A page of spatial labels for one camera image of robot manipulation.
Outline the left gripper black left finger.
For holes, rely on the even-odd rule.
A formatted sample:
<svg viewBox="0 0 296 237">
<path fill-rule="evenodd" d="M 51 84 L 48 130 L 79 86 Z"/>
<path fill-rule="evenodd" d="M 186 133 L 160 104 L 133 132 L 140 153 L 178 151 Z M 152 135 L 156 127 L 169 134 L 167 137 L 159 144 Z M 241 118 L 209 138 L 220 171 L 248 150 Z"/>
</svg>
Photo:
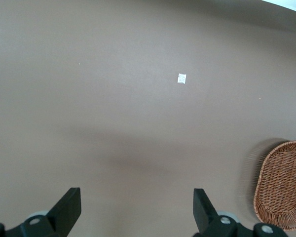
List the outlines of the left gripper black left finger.
<svg viewBox="0 0 296 237">
<path fill-rule="evenodd" d="M 80 188 L 70 188 L 47 214 L 32 216 L 9 230 L 0 223 L 0 237 L 66 237 L 80 215 Z"/>
</svg>

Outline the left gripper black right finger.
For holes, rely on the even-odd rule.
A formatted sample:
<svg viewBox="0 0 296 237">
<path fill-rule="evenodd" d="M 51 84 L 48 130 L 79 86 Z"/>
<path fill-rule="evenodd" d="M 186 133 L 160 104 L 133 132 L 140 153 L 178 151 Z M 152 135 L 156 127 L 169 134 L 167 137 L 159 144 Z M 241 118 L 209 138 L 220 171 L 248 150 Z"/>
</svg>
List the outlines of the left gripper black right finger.
<svg viewBox="0 0 296 237">
<path fill-rule="evenodd" d="M 193 190 L 193 216 L 198 227 L 196 237 L 286 237 L 272 224 L 257 223 L 250 230 L 227 215 L 219 215 L 204 189 Z"/>
</svg>

